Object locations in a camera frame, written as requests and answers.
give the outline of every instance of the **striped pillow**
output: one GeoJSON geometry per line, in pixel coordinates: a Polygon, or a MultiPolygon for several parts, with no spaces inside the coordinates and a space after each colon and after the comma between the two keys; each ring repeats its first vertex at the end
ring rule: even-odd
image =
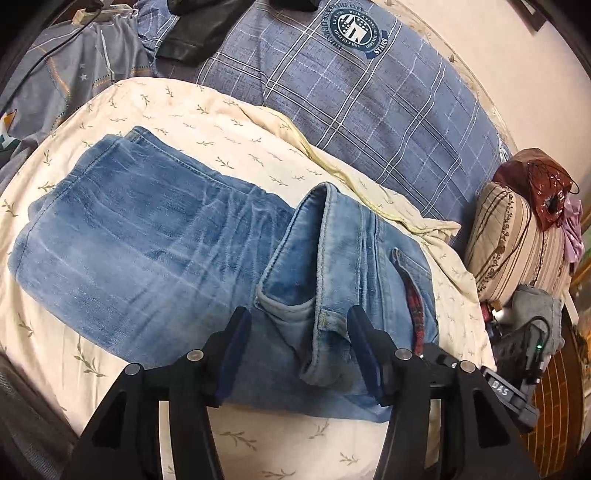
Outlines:
{"type": "Polygon", "coordinates": [[[570,283],[562,229],[553,225],[541,232],[528,202],[493,182],[478,198],[464,263],[476,278],[480,301],[505,305],[519,284],[559,299],[570,283]]]}

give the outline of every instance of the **plaid comforter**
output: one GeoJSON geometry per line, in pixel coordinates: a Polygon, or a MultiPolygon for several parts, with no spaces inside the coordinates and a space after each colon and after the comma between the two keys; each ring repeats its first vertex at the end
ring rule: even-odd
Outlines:
{"type": "MultiPolygon", "coordinates": [[[[154,55],[177,17],[140,0],[138,32],[154,55]]],[[[462,224],[501,163],[499,135],[454,68],[413,30],[365,0],[322,0],[316,12],[257,0],[198,68],[155,59],[157,75],[199,83],[289,116],[311,144],[423,216],[462,224]]]]}

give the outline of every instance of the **pink cloth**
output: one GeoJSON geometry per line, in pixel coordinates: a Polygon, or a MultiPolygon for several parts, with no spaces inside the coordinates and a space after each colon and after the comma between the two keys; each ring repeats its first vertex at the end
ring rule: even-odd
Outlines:
{"type": "Polygon", "coordinates": [[[564,232],[564,259],[573,264],[572,271],[577,268],[585,252],[581,236],[582,217],[583,205],[581,201],[574,200],[573,196],[568,193],[564,201],[564,221],[561,227],[564,232]]]}

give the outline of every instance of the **red plaid fabric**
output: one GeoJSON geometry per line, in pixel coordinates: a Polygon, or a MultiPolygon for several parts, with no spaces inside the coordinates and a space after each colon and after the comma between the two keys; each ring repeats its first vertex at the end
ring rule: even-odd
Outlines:
{"type": "Polygon", "coordinates": [[[413,320],[414,326],[414,354],[422,355],[423,347],[425,345],[425,314],[423,311],[423,301],[421,296],[418,294],[413,281],[401,268],[398,269],[398,273],[404,282],[406,289],[408,311],[410,312],[411,319],[413,320]]]}

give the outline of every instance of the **metal screw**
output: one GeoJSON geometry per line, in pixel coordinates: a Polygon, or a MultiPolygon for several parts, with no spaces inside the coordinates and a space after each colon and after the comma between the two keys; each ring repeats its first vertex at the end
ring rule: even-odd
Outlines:
{"type": "Polygon", "coordinates": [[[125,367],[124,372],[125,375],[135,375],[139,372],[139,364],[129,364],[127,367],[125,367]]]}
{"type": "Polygon", "coordinates": [[[408,348],[399,348],[394,355],[399,360],[410,360],[413,357],[413,353],[408,348]]]}
{"type": "Polygon", "coordinates": [[[187,360],[199,362],[204,356],[205,355],[201,350],[191,350],[189,353],[187,353],[187,360]]]}
{"type": "Polygon", "coordinates": [[[460,362],[460,368],[464,370],[467,374],[471,374],[472,372],[476,371],[476,365],[468,360],[463,360],[460,362]]]}

